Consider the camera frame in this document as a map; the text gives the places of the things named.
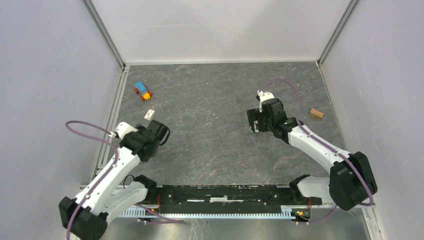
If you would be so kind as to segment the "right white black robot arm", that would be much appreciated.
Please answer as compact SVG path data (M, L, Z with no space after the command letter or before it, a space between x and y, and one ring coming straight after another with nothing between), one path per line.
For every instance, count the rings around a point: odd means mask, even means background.
M293 203L302 204L309 197L315 197L331 200L345 211L357 205L373 205L378 186L364 153L351 153L336 147L313 133L296 117L287 117L278 98L261 101L259 107L246 113L252 132L271 132L277 139L307 154L328 172L328 177L306 176L299 180L288 191Z

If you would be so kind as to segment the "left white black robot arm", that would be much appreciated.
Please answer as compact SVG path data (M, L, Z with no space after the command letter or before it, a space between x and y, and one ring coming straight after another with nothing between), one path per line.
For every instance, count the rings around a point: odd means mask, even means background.
M140 175L125 189L113 195L121 180L140 163L154 157L160 146L170 136L170 129L152 120L147 127L136 127L119 122L113 131L105 131L110 137L120 139L118 147L111 146L114 156L100 173L75 197L64 197L59 203L65 238L76 236L81 240L99 240L118 215L129 207L144 202L153 203L157 198L157 184Z

